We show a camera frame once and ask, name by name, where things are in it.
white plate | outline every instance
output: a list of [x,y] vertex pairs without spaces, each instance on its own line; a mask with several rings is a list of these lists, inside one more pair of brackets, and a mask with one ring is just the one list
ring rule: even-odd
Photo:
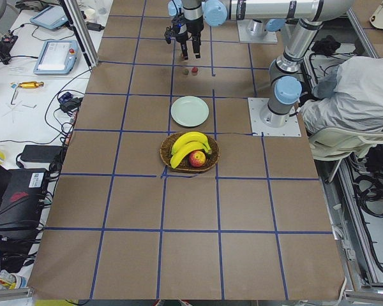
[[181,126],[199,126],[209,116],[209,107],[198,97],[186,96],[174,101],[170,114]]

banana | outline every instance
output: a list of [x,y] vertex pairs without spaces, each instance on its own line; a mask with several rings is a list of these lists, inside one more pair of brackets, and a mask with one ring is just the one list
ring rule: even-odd
[[204,150],[206,146],[201,142],[188,142],[183,145],[170,159],[170,165],[173,169],[179,166],[180,162],[187,156],[187,154],[196,151]]
[[172,146],[172,155],[174,155],[178,150],[180,150],[183,145],[186,145],[189,142],[201,142],[204,145],[204,152],[206,154],[211,154],[211,148],[209,145],[209,140],[207,139],[207,136],[203,133],[192,131],[187,132],[183,135],[181,135],[173,144]]

white mounting plate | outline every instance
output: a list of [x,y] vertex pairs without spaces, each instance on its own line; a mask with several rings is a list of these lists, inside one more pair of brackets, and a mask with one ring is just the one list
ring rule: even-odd
[[247,27],[250,21],[250,19],[237,21],[238,35],[240,37],[241,43],[278,43],[275,32],[268,32],[265,36],[262,37],[249,35],[247,33]]
[[268,103],[268,98],[248,98],[250,107],[251,130],[255,136],[282,136],[282,137],[301,137],[298,119],[296,116],[289,117],[287,123],[282,127],[271,127],[263,123],[260,118],[261,108]]

wicker basket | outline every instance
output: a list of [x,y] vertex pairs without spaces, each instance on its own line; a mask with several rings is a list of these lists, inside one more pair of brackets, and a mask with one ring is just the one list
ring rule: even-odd
[[216,140],[214,138],[207,136],[209,140],[209,144],[211,147],[211,155],[206,155],[206,162],[200,168],[194,168],[190,165],[188,157],[186,156],[181,162],[180,165],[177,166],[176,169],[173,169],[170,166],[170,158],[172,157],[172,146],[174,142],[186,132],[174,133],[168,136],[160,146],[160,157],[161,160],[169,167],[169,169],[177,172],[186,172],[186,173],[201,173],[208,171],[212,167],[216,165],[218,159],[220,158],[220,150],[218,148]]

apple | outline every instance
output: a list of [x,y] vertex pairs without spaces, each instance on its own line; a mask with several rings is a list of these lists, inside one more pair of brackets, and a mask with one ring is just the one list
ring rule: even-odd
[[189,154],[189,163],[194,168],[200,168],[206,162],[206,155],[199,150]]

